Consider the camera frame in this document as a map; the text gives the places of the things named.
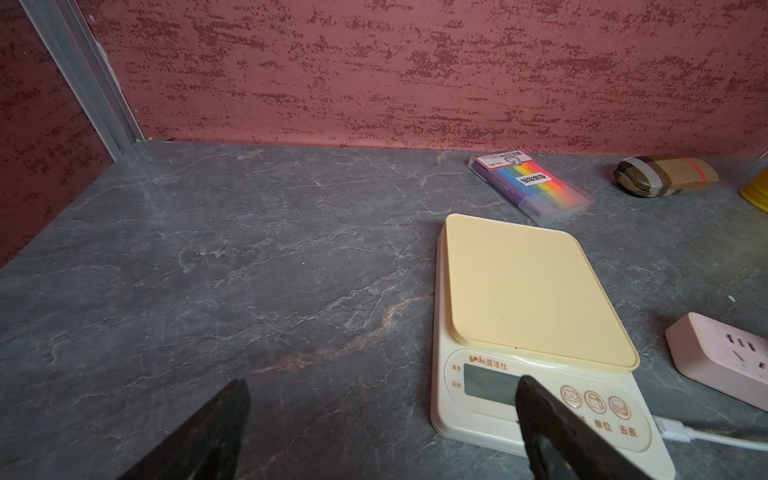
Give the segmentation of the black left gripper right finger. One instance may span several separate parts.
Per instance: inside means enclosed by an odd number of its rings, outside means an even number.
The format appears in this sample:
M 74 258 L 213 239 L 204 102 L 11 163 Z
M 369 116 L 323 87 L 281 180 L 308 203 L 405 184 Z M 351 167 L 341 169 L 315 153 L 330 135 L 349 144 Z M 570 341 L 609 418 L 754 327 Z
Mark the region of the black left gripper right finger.
M 521 377 L 515 407 L 536 479 L 648 477 L 533 377 Z

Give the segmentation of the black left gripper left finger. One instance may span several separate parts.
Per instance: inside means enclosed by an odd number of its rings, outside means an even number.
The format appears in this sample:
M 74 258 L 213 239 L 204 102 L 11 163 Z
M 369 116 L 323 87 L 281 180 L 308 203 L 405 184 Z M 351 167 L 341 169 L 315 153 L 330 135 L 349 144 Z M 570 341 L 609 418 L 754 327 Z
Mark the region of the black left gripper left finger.
M 229 382 L 163 442 L 134 464 L 123 479 L 232 479 L 251 397 L 243 379 Z

